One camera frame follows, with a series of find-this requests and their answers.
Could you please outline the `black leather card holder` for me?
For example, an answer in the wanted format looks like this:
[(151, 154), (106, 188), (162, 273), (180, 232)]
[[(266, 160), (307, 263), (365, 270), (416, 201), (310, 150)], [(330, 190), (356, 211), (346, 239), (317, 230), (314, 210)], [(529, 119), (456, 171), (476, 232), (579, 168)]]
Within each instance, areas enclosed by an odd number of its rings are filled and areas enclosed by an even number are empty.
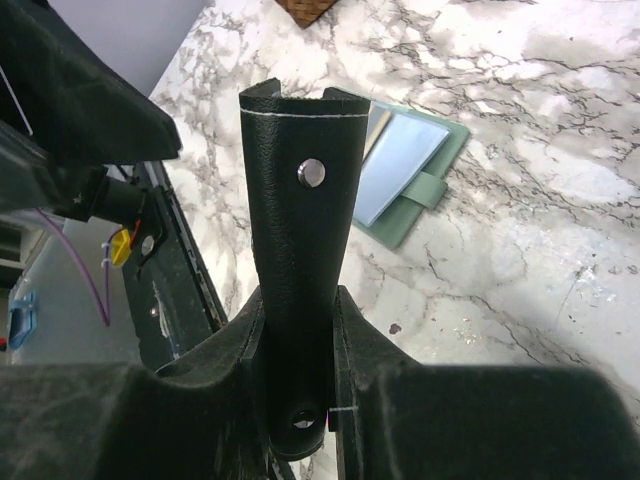
[(299, 460), (322, 444), (333, 394), (334, 304), (370, 103), (337, 88), (287, 98), (269, 79), (242, 91), (239, 105), (268, 436), (276, 456)]

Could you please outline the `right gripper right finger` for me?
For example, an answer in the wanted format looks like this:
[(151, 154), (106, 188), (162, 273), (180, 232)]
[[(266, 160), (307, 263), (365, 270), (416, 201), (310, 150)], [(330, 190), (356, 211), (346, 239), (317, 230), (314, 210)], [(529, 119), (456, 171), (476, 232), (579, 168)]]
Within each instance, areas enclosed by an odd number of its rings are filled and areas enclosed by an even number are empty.
[(562, 366), (423, 365), (340, 288), (333, 323), (342, 479), (635, 479), (639, 436), (606, 380)]

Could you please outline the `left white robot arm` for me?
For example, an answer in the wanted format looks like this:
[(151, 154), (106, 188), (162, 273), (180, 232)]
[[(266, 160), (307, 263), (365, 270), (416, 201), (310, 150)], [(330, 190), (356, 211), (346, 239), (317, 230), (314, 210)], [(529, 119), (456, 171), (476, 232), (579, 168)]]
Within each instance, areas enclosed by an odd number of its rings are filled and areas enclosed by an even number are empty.
[(173, 120), (106, 66), (46, 1), (1, 4), (1, 210), (133, 225), (144, 190), (110, 165), (177, 157)]

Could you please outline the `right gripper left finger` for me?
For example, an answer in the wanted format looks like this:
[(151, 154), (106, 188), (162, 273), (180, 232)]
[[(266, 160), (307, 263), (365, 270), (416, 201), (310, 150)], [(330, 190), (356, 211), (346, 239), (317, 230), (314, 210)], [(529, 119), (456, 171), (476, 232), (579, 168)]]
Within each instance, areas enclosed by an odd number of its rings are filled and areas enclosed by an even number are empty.
[(5, 479), (263, 479), (264, 423), (249, 363), (253, 294), (216, 334), (158, 371), (137, 364), (1, 371)]

